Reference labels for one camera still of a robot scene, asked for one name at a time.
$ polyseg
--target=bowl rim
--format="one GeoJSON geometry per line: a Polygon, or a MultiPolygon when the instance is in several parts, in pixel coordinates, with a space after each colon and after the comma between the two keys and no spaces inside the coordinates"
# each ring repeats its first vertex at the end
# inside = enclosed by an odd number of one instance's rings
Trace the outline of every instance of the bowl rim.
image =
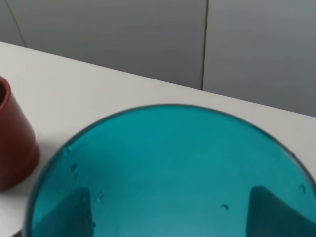
{"type": "Polygon", "coordinates": [[[235,119],[236,121],[239,121],[241,123],[244,123],[246,125],[248,125],[249,127],[257,130],[259,133],[261,133],[262,135],[266,136],[267,138],[271,139],[273,142],[275,142],[277,145],[279,145],[285,152],[287,152],[289,154],[289,156],[292,158],[292,160],[297,164],[297,166],[299,167],[299,169],[301,169],[301,171],[303,172],[304,176],[306,177],[307,181],[310,183],[312,190],[314,192],[314,197],[316,198],[316,183],[315,180],[313,179],[312,175],[309,173],[309,171],[305,168],[305,166],[303,165],[303,163],[296,157],[296,155],[291,152],[282,142],[280,142],[278,139],[276,139],[275,137],[273,137],[272,135],[270,135],[269,133],[265,132],[264,130],[262,130],[261,128],[259,128],[258,126],[242,119],[239,118],[237,116],[228,114],[226,112],[222,112],[219,110],[215,110],[215,109],[211,109],[211,108],[207,108],[204,106],[197,106],[197,105],[189,105],[189,104],[151,104],[151,105],[144,105],[144,106],[138,106],[138,107],[133,107],[133,108],[129,108],[114,114],[111,114],[109,116],[106,116],[94,123],[92,123],[91,125],[87,126],[86,128],[82,129],[81,131],[79,131],[77,134],[75,134],[74,136],[72,136],[66,143],[64,143],[55,153],[54,155],[51,157],[51,159],[48,161],[48,163],[45,165],[44,169],[42,170],[41,174],[38,176],[36,183],[34,185],[34,187],[32,188],[29,200],[27,202],[27,208],[26,208],[26,214],[25,214],[25,219],[24,219],[24,225],[23,225],[23,237],[32,237],[32,217],[33,217],[33,213],[34,213],[34,207],[35,207],[35,203],[36,203],[36,197],[39,193],[40,187],[43,183],[43,181],[45,180],[47,174],[49,173],[51,167],[54,165],[54,163],[56,163],[56,161],[58,160],[58,157],[60,157],[60,155],[64,152],[65,148],[68,147],[70,144],[72,144],[75,140],[77,140],[79,137],[81,137],[82,135],[84,135],[87,131],[91,130],[94,127],[97,127],[98,125],[113,119],[115,117],[127,114],[129,112],[133,112],[133,111],[138,111],[138,110],[143,110],[143,109],[150,109],[150,108],[154,108],[154,107],[187,107],[187,108],[196,108],[196,109],[202,109],[202,110],[206,110],[209,111],[211,113],[217,113],[220,115],[224,115],[227,116],[229,118],[235,119]]]}

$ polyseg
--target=brown cup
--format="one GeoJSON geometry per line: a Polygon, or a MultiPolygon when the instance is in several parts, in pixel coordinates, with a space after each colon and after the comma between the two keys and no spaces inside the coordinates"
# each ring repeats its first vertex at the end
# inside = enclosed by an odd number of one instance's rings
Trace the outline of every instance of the brown cup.
{"type": "Polygon", "coordinates": [[[34,131],[11,93],[9,83],[0,77],[0,191],[31,174],[39,157],[34,131]]]}

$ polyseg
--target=cup rim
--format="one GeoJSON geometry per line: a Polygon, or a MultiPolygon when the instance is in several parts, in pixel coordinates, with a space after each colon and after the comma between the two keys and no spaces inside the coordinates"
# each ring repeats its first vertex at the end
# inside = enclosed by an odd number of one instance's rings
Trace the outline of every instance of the cup rim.
{"type": "Polygon", "coordinates": [[[0,114],[1,114],[1,112],[4,110],[4,108],[9,102],[9,98],[11,96],[11,87],[10,87],[10,84],[7,82],[7,80],[1,76],[0,76],[0,84],[3,85],[5,89],[4,100],[2,101],[2,103],[0,103],[0,114]]]}

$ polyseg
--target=teal plastic bowl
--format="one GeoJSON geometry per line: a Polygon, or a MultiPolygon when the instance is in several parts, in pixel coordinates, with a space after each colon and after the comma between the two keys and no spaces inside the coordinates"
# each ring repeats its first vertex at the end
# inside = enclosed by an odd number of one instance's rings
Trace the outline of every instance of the teal plastic bowl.
{"type": "Polygon", "coordinates": [[[23,236],[316,236],[315,190],[293,153],[241,119],[145,106],[94,123],[54,155],[23,236]]]}

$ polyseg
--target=gray wall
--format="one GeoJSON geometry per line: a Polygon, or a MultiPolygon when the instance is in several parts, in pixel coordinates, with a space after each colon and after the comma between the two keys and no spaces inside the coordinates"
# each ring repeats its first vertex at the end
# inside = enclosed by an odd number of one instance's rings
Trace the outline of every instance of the gray wall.
{"type": "Polygon", "coordinates": [[[0,0],[0,41],[24,46],[16,22],[5,0],[0,0]]]}
{"type": "Polygon", "coordinates": [[[210,1],[203,89],[316,116],[316,1],[210,1]]]}
{"type": "Polygon", "coordinates": [[[29,48],[201,89],[206,0],[9,0],[29,48]]]}

